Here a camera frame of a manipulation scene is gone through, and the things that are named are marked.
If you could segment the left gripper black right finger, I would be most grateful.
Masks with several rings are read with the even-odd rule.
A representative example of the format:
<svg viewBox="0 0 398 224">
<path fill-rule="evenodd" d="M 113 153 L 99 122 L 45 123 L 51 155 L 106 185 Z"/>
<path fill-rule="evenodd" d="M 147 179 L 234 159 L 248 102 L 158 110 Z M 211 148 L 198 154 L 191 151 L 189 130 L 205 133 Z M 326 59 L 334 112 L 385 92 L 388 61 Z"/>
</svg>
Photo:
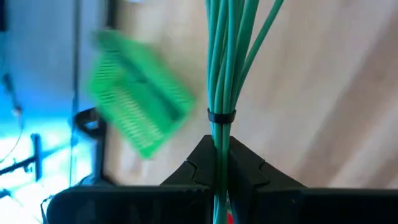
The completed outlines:
<svg viewBox="0 0 398 224">
<path fill-rule="evenodd" d="M 234 224 L 398 224 L 398 190 L 308 188 L 230 139 Z"/>
</svg>

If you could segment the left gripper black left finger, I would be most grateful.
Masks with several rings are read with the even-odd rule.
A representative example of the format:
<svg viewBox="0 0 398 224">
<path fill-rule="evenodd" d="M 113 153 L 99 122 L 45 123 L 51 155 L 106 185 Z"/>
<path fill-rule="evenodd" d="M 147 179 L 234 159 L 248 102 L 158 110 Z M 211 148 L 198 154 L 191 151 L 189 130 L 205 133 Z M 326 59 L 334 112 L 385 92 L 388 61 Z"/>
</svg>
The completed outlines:
<svg viewBox="0 0 398 224">
<path fill-rule="evenodd" d="M 215 149 L 202 137 L 160 185 L 76 186 L 51 199 L 45 224 L 213 224 Z"/>
</svg>

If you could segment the green slotted plastic basket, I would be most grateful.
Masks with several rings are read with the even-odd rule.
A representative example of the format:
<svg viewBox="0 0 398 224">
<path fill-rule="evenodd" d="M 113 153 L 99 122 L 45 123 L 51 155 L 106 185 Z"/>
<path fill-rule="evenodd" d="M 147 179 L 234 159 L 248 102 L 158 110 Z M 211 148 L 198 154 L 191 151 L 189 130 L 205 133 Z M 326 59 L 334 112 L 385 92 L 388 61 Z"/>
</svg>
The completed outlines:
<svg viewBox="0 0 398 224">
<path fill-rule="evenodd" d="M 187 120 L 195 97 L 146 44 L 115 30 L 94 34 L 99 57 L 88 82 L 99 114 L 150 159 Z"/>
</svg>

